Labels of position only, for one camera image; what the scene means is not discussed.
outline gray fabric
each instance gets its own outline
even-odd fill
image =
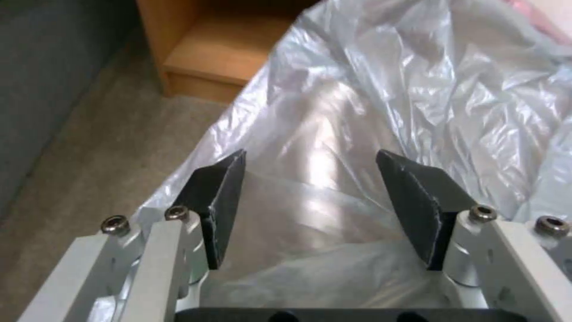
[[[136,21],[133,0],[0,1],[0,217]]]

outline plastic bag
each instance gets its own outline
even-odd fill
[[[572,209],[572,50],[498,0],[330,0],[305,11],[136,214],[239,148],[247,174],[217,307],[440,307],[380,148],[518,221]]]

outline hex socket screw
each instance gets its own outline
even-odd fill
[[[497,219],[498,214],[492,207],[474,205],[468,212],[468,218],[475,223],[486,223]]]
[[[570,232],[570,224],[558,217],[541,216],[537,219],[534,229],[539,234],[562,238]]]
[[[101,232],[107,235],[122,237],[131,231],[129,220],[126,216],[111,216],[101,223]]]
[[[189,209],[185,206],[172,206],[171,208],[165,210],[165,220],[189,220]]]

